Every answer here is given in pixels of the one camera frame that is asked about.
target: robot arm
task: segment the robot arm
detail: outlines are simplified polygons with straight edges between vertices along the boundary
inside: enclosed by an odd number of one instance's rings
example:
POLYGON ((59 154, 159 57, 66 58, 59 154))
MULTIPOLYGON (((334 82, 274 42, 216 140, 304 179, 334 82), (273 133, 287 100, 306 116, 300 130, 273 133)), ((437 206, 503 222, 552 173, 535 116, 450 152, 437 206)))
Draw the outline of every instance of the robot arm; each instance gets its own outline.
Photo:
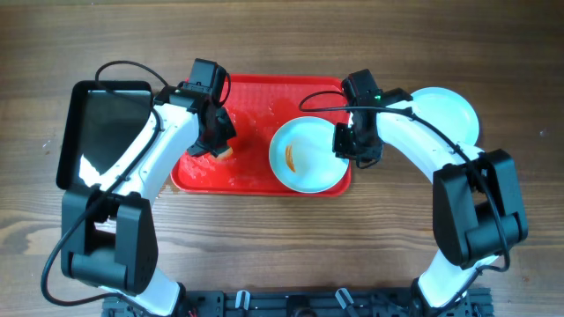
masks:
POLYGON ((72 186, 65 192, 63 232, 100 193, 107 196, 99 210, 63 245, 61 266, 66 276, 121 293, 150 313, 168 316, 174 312, 182 287, 156 268, 159 251, 151 206, 187 149, 193 156, 209 152, 216 157, 228 149, 226 141, 235 136, 235 131, 219 102, 226 77, 216 63, 196 59, 189 81, 178 87, 167 86, 155 97, 153 110, 157 116, 151 113, 129 148, 104 174, 93 173, 82 156, 78 175, 87 187, 72 186), (158 127, 150 149, 128 177, 108 193, 158 127), (94 224, 109 217, 115 219, 115 232, 97 230, 94 224))
POLYGON ((493 192, 491 203, 500 212, 501 232, 508 248, 527 237, 515 165, 502 150, 484 153, 454 139, 471 161, 466 162, 437 133, 409 115, 369 110, 410 108, 419 118, 432 118, 403 90, 380 90, 368 70, 349 75, 343 90, 352 118, 347 126, 336 126, 333 149, 337 156, 356 159, 357 166, 371 159, 376 163, 382 156, 382 145, 390 144, 433 183, 433 229, 439 251, 428 270, 415 280, 412 293, 417 302, 410 307, 412 315, 432 314, 465 292, 464 287, 473 281, 477 269, 494 262, 502 250, 490 205, 475 205, 472 199, 471 192, 478 188, 478 182, 468 164, 479 170, 493 192))

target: red tray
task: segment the red tray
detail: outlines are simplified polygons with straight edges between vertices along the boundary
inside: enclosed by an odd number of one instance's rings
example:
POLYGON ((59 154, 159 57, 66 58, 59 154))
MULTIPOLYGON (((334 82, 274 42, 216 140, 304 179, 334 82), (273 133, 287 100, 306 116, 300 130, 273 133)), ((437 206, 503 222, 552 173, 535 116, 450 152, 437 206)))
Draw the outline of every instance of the red tray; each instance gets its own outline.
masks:
MULTIPOLYGON (((302 194, 284 186, 274 175, 268 151, 274 133, 286 122, 302 116, 300 101, 312 92, 340 90, 333 77, 231 75, 231 94, 224 105, 234 123, 237 137, 229 140, 234 153, 223 161, 209 154, 200 158, 182 155, 171 178, 190 193, 233 195, 337 196, 351 184, 351 167, 343 179, 318 194, 302 194)), ((335 94, 320 95, 307 107, 342 106, 345 100, 335 94)), ((348 122, 346 112, 314 114, 332 123, 348 122)))

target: white bowl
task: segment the white bowl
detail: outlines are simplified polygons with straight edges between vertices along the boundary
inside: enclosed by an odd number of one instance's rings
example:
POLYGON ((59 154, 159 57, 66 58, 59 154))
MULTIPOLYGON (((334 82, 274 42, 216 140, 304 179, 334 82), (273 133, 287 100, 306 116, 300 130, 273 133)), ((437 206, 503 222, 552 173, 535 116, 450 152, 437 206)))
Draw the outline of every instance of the white bowl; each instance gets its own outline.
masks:
POLYGON ((421 119, 433 124, 451 141, 469 145, 478 141, 478 116, 464 97, 441 87, 419 89, 412 96, 421 110, 421 119))
POLYGON ((288 188, 305 194, 323 192, 345 175, 349 160, 333 153, 335 126, 317 117, 293 119, 280 127, 271 140, 269 161, 274 175, 288 188), (286 163, 292 146, 294 171, 286 163))

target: food residue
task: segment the food residue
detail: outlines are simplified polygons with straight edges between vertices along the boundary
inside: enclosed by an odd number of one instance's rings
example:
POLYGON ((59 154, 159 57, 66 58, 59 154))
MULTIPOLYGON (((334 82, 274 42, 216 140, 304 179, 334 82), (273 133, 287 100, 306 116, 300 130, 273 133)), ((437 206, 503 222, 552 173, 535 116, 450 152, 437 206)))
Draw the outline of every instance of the food residue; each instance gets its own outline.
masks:
POLYGON ((294 173, 296 173, 296 169, 293 166, 293 161, 292 161, 292 146, 291 145, 287 145, 286 147, 286 164, 288 165, 288 167, 290 167, 290 170, 294 173))

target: table surface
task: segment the table surface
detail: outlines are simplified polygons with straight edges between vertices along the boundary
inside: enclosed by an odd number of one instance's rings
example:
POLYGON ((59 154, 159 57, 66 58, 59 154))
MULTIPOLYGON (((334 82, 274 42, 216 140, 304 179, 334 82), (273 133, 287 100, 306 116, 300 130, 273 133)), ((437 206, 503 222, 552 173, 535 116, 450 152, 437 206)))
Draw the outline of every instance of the table surface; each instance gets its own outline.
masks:
MULTIPOLYGON (((479 115, 479 146, 515 159, 530 223, 510 271, 476 285, 492 288, 499 316, 564 315, 562 2, 39 2, 0 6, 0 316, 100 313, 100 303, 52 306, 39 288, 60 236, 55 175, 72 86, 116 59, 179 82, 196 57, 232 73, 369 68, 384 89, 461 93, 479 115)), ((105 77, 159 87, 127 67, 105 77)), ((408 286, 436 250, 431 202, 427 179, 391 147, 334 199, 188 195, 168 180, 153 207, 159 266, 190 290, 408 286)), ((55 268, 57 296, 96 293, 55 268)))

